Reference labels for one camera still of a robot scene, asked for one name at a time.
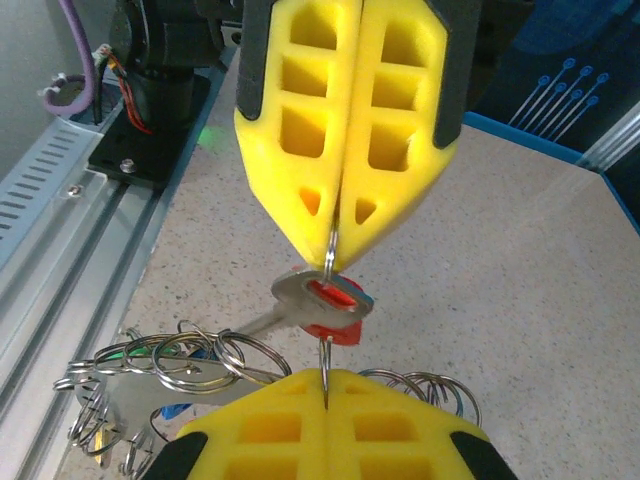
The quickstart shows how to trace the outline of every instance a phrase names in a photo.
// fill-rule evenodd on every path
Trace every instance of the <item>key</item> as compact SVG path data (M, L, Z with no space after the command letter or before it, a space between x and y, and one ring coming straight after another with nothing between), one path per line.
M360 338L360 322L374 303L355 282L333 275L324 284L322 272L315 270L282 275L271 293L278 300L273 309L239 328L239 333L260 336L297 325L316 337L332 335L338 345L354 345Z
M373 309L373 299L352 283L339 275L331 275L325 283L323 273L316 270L281 276L273 283L271 293L301 327L347 328Z
M113 433L111 429L115 428L113 424L107 424L100 427L100 429L96 432L95 440L94 440L94 451L100 450L105 445L108 445L111 442ZM96 455L94 457L95 461L98 462L100 468L106 470L111 465L111 450L107 450L106 452Z

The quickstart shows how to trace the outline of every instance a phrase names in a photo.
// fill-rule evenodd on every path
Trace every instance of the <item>speckled countertop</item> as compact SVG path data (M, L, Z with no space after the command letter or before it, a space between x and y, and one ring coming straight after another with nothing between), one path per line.
M237 327L300 260L253 198L231 69L131 303L126 326ZM600 177L465 128L407 224L347 275L376 300L334 365L446 373L521 479L640 478L640 239ZM268 342L294 371L304 332ZM60 478L117 478L73 451Z

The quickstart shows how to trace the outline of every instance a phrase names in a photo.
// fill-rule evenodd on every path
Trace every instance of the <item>screw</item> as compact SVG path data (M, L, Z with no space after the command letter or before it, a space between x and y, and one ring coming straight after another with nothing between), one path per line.
M67 195L70 197L79 197L82 194L82 187L80 185L71 185L67 188Z
M130 158L125 158L120 163L120 170L122 170L124 173L133 173L137 170L137 168L133 160L131 160Z

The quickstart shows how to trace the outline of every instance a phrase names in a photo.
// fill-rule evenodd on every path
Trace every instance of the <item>black cable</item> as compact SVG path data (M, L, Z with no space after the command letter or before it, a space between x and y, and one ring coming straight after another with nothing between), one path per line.
M158 430L158 427L156 427L153 424L153 421L160 416L160 412L161 412L161 409L158 409L158 410L154 410L151 413L151 416L149 417L149 425L151 425L151 428L156 433L156 435L158 435L165 442L169 443L170 440L167 438L167 436L163 434L160 430Z
M102 82L104 81L104 72L107 69L108 59L105 58L98 65L98 78L96 82L96 94L93 99L93 123L96 125L100 125L102 123L102 90L104 85Z

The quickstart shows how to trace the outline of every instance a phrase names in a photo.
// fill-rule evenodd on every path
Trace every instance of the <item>yellow foam pad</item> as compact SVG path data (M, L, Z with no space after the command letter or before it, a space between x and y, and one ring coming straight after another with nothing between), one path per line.
M305 370L187 424L208 440L189 480L473 480L452 432L474 425L352 372Z
M403 222L453 157L433 145L447 32L424 0L366 0L340 196L337 268Z
M262 112L235 125L253 193L300 255L322 265L342 174L361 0L273 6Z
M424 0L279 0L262 111L236 112L250 186L301 256L336 270L403 221L455 151L433 146L447 32Z

